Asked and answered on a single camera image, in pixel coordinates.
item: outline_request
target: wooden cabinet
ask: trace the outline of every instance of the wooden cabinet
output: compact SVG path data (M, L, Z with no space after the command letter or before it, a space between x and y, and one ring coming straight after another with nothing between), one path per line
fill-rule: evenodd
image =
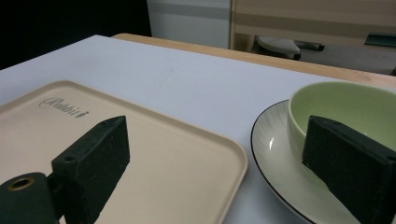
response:
M233 0L231 49L251 48L254 35L368 47L370 33L396 38L396 0Z

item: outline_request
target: wooden table edge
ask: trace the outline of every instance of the wooden table edge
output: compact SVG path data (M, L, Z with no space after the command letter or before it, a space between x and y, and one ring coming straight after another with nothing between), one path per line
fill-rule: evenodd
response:
M307 73L309 75L333 77L347 81L354 81L368 85L396 88L396 77L381 75L376 73L362 72L352 69L345 69L315 63L305 63L288 59L280 59L253 53L246 53L231 49L220 49L173 40L147 37L142 35L118 34L113 38L133 41L141 44L165 47L170 49L180 49L190 52L202 53L222 58L234 59L242 62L257 63L291 71Z

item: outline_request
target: plate rim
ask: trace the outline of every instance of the plate rim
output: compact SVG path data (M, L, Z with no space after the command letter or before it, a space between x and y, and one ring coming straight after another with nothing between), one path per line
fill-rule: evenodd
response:
M251 148L251 152L253 155L253 159L256 163L256 166L259 168L260 173L262 174L262 177L265 179L265 182L267 183L267 185L271 188L272 192L277 196L278 199L281 200L282 203L284 203L290 211L292 211L293 213L295 213L296 215L300 216L301 218L303 218L305 221L308 221L310 223L316 223L313 220L311 220L309 217L307 217L306 215L304 215L302 212L300 212L297 208L295 208L292 204L290 204L277 190L276 188L271 184L270 180L266 177L264 171L262 170L262 168L259 165L259 162L257 161L256 158L256 154L254 152L254 148L253 148L253 132L255 130L257 121L260 119L260 117L265 114L270 108L278 106L278 105L283 105L283 104L288 104L289 100L283 100L280 102L277 102L273 105L268 106L267 108L265 108L260 115L256 118L256 120L253 123L253 127L251 128L251 133L250 133L250 148Z

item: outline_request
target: white wall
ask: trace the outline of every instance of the white wall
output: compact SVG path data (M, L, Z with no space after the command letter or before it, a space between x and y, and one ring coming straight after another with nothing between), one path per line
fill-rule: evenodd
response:
M227 49L231 0L148 0L152 36Z

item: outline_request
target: tray rim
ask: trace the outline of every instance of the tray rim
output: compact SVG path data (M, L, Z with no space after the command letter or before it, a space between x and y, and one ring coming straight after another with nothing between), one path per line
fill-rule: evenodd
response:
M231 204L235 198L235 195L236 195L237 191L239 190L239 188L242 184L242 181L246 175L246 172L248 170L247 152L244 150L244 148L239 143L237 143L236 141L234 141L233 139L231 139L225 135L222 135L219 133L214 133L208 129L199 127L199 126L189 123L185 120L181 120L181 119L175 118L173 116L166 115L160 111L150 109L146 106L136 104L136 103L127 101L125 99L121 99L120 97L114 96L114 95L106 93L104 91L99 91L96 88L92 88L87 85L79 84L75 81L66 80L66 79L57 80L57 81L53 81L53 82L44 84L38 88L35 88L32 91L29 91L19 97L14 98L10 102L0 105L0 114L8 111L9 109L12 109L14 106L20 105L24 102L28 102L30 99L33 99L36 96L38 96L42 93L45 93L46 91L55 90L57 88L76 88L79 91L87 92L88 94L94 93L97 97L105 98L105 100L111 100L111 102L114 104L121 105L121 106L134 106L134 108L137 108L142 111L147 111L147 112L149 112L153 115L159 116L163 119L172 120L173 122L175 122L177 124L178 128L189 127L189 128L192 128L195 133L205 134L208 136L210 135L212 137L218 138L219 140L221 140L221 142L224 142L224 143L227 142L227 145L230 145L230 144L234 145L233 150L237 153L238 158L241 161L241 169L239 170L239 174L236 175L236 176L238 176L238 178L236 179L235 184L233 185L233 190L231 191L230 197L228 197L228 200L227 200L226 204L224 205L224 209L221 211L221 214L219 215L219 223L223 222L224 218L228 214L230 206L231 206Z

